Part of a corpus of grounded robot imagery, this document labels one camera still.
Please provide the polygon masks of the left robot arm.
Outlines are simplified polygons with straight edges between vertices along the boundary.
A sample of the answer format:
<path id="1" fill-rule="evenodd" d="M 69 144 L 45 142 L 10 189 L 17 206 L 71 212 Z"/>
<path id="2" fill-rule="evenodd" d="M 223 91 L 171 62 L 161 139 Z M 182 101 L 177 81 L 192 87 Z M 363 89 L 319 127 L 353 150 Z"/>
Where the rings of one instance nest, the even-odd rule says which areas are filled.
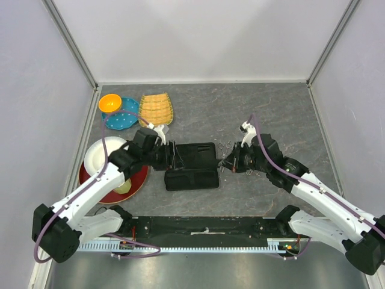
<path id="1" fill-rule="evenodd" d="M 166 165 L 161 161 L 161 149 L 166 145 L 167 125 L 140 128 L 132 141 L 117 150 L 105 153 L 101 169 L 70 195 L 51 206 L 39 205 L 32 218 L 34 259 L 42 264 L 39 250 L 57 263 L 67 261 L 78 247 L 92 239 L 116 233 L 125 237 L 132 230 L 132 217 L 119 206 L 102 214 L 86 214 L 110 191 L 123 185 L 143 167 Z"/>

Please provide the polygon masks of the black zip tool case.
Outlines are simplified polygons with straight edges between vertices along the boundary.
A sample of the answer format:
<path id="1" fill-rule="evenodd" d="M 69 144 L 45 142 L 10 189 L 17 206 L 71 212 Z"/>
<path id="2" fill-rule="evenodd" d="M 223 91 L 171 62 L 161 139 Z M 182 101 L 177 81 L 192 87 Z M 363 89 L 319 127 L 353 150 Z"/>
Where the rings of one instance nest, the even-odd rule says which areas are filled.
<path id="1" fill-rule="evenodd" d="M 177 148 L 185 163 L 185 168 L 165 171 L 166 190 L 208 190 L 219 187 L 215 143 L 177 144 Z"/>

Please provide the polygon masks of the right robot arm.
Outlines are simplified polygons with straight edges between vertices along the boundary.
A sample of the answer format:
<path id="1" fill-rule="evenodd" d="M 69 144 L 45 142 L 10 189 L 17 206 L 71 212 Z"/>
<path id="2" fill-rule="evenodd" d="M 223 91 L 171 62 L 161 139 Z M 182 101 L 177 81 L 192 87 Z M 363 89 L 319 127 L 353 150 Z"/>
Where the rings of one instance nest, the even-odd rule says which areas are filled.
<path id="1" fill-rule="evenodd" d="M 299 161 L 282 154 L 269 134 L 235 143 L 219 164 L 233 173 L 262 172 L 278 188 L 307 202 L 328 219 L 316 220 L 304 211 L 287 207 L 276 221 L 282 237 L 293 233 L 314 238 L 342 252 L 359 271 L 374 275 L 384 264 L 384 217 L 375 217 L 328 188 Z"/>

